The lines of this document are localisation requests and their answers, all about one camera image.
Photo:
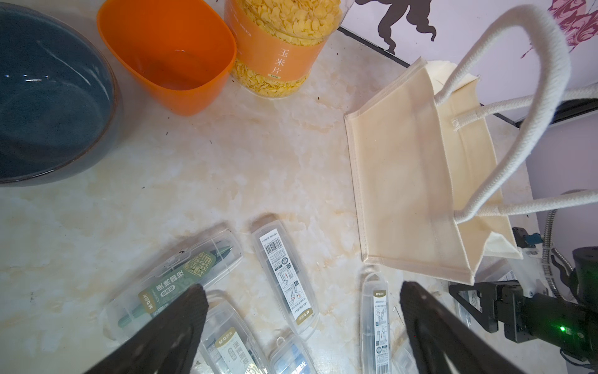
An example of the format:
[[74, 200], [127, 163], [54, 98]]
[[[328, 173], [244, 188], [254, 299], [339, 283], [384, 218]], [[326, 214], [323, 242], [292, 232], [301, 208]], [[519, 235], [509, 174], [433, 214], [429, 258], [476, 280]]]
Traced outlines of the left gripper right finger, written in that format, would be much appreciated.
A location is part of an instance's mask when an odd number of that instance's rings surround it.
[[403, 282], [400, 305], [420, 373], [521, 373], [425, 288]]

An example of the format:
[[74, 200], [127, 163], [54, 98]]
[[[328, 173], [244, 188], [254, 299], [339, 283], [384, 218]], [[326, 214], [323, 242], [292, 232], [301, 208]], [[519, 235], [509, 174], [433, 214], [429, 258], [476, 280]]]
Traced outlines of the clear compass case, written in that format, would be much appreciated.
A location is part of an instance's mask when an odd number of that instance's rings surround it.
[[[477, 282], [495, 282], [495, 281], [512, 281], [515, 280], [515, 273], [509, 264], [508, 260], [502, 258], [483, 258], [481, 267], [478, 269], [476, 275]], [[476, 291], [461, 291], [459, 295], [465, 299], [470, 305], [473, 305], [479, 312], [481, 311], [480, 298]], [[473, 316], [462, 305], [457, 305], [459, 318], [467, 325], [472, 326]]]

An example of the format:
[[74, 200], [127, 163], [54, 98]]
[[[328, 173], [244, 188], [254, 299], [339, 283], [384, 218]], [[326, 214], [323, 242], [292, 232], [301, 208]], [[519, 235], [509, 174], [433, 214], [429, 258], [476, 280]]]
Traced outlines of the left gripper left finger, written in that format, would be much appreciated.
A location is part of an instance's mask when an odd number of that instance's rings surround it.
[[193, 285], [89, 373], [190, 373], [209, 310]]

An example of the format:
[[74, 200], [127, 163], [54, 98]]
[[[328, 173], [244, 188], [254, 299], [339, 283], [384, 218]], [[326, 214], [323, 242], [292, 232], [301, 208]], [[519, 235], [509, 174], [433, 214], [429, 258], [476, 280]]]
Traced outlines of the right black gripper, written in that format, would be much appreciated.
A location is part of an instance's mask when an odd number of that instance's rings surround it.
[[528, 298], [516, 280], [453, 284], [448, 292], [488, 333], [498, 332], [500, 321], [505, 337], [515, 343], [538, 339], [577, 360], [597, 359], [594, 292], [580, 292], [576, 303], [543, 294]]

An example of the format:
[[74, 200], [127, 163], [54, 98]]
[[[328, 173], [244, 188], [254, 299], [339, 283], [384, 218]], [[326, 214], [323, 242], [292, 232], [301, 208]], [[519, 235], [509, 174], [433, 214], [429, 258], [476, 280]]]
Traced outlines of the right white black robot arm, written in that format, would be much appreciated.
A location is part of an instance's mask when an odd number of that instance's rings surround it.
[[576, 267], [569, 287], [577, 302], [547, 295], [524, 295], [517, 280], [451, 285], [449, 294], [488, 333], [504, 324], [505, 337], [515, 343], [534, 339], [561, 349], [568, 357], [597, 364], [597, 248], [573, 252]]

